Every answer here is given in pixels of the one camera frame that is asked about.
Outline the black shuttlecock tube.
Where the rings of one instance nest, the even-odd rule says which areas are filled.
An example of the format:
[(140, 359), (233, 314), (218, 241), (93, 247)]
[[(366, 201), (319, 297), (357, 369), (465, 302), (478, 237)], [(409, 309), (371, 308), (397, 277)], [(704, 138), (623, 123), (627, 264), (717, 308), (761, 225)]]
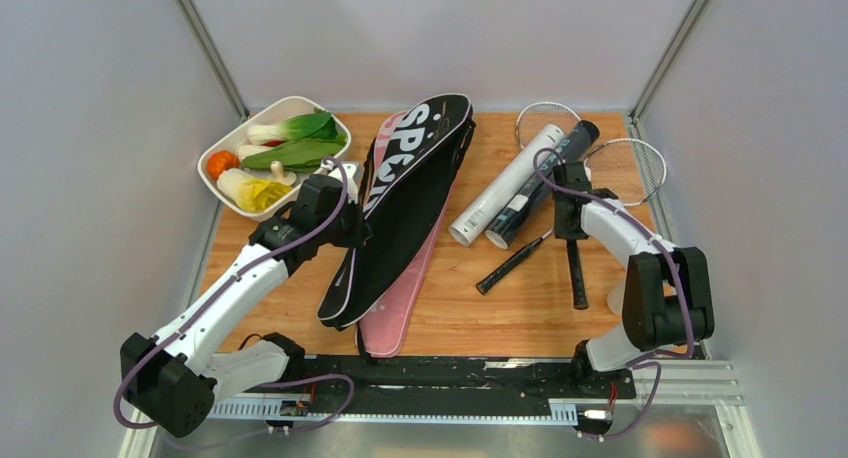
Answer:
[(507, 249), (525, 225), (529, 216), (539, 208), (550, 194), (550, 187), (542, 181), (535, 170), (539, 169), (547, 178), (552, 168), (562, 158), (565, 161), (579, 160), (588, 148), (598, 139), (600, 130), (588, 121), (580, 120), (561, 138), (548, 142), (543, 148), (551, 148), (554, 153), (543, 152), (536, 158), (537, 151), (530, 153), (530, 174), (519, 182), (520, 187), (510, 200), (498, 212), (485, 230), (486, 237), (497, 247)]

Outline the white racket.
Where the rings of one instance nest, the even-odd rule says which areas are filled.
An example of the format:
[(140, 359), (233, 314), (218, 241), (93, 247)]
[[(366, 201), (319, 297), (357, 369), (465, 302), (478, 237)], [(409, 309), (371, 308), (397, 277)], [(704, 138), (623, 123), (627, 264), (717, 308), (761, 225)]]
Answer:
[[(573, 127), (580, 117), (571, 108), (557, 102), (541, 101), (526, 106), (515, 122), (514, 136), (521, 150), (547, 124)], [(504, 263), (475, 285), (481, 295), (486, 295), (502, 278), (530, 256), (550, 235), (550, 231), (513, 253)]]
[[(663, 156), (650, 144), (620, 138), (607, 141), (576, 161), (561, 161), (554, 171), (555, 183), (562, 187), (589, 192), (607, 189), (626, 207), (639, 206), (650, 200), (662, 187), (667, 176)], [(578, 242), (566, 240), (573, 307), (589, 307)]]

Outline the black racket cover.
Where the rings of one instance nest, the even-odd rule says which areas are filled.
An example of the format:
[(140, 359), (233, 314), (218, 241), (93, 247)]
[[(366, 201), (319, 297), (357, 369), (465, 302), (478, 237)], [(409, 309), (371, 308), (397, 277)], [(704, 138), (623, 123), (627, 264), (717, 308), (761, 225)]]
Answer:
[(347, 251), (317, 311), (326, 327), (359, 321), (411, 265), (436, 225), (473, 138), (461, 93), (428, 98), (374, 139), (360, 201), (371, 235)]

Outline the white shuttlecock tube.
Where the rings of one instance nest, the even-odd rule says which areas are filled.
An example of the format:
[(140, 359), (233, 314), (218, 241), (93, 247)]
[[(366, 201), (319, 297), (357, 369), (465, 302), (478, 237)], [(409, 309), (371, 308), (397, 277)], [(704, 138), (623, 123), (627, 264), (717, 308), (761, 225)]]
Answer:
[(560, 127), (545, 125), (449, 226), (450, 235), (469, 247), (529, 179), (535, 153), (542, 148), (553, 148), (565, 137)]

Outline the pink racket cover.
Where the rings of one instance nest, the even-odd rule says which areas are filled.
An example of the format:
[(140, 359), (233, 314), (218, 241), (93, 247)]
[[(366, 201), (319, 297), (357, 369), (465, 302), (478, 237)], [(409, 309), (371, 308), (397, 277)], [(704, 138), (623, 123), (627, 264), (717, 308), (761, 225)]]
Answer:
[(401, 351), (445, 211), (443, 206), (410, 264), (357, 322), (356, 343), (366, 360), (392, 358)]

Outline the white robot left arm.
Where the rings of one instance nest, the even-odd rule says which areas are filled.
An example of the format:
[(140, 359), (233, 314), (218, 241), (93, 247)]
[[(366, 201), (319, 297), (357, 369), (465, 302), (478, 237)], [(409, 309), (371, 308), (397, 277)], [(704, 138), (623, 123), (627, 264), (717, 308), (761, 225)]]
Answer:
[(295, 202), (261, 222), (235, 262), (193, 305), (152, 336), (131, 334), (121, 345), (122, 380), (116, 419), (131, 429), (159, 426), (191, 434), (213, 406), (272, 383), (300, 388), (301, 348), (279, 334), (232, 353), (218, 348), (256, 304), (289, 279), (324, 245), (353, 248), (369, 234), (358, 203), (359, 169), (343, 164), (312, 174)]

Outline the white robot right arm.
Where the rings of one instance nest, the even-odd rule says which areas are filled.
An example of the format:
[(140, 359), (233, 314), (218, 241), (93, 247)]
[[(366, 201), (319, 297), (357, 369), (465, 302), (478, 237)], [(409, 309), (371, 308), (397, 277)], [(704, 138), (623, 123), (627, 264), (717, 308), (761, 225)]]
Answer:
[(580, 162), (554, 167), (555, 235), (592, 237), (624, 267), (618, 287), (621, 321), (605, 334), (581, 342), (581, 361), (570, 370), (573, 388), (595, 396), (610, 371), (653, 355), (671, 355), (671, 346), (694, 345), (713, 336), (715, 316), (708, 261), (698, 247), (679, 247), (636, 219), (608, 189), (592, 187)]

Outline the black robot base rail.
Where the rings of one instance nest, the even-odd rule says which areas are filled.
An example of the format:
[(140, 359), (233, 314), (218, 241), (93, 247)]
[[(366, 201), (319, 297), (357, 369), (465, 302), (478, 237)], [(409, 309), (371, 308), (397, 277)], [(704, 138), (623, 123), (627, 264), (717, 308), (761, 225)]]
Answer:
[(542, 417), (561, 399), (606, 406), (636, 395), (626, 370), (589, 372), (569, 359), (307, 355), (273, 387), (313, 412), (346, 416)]

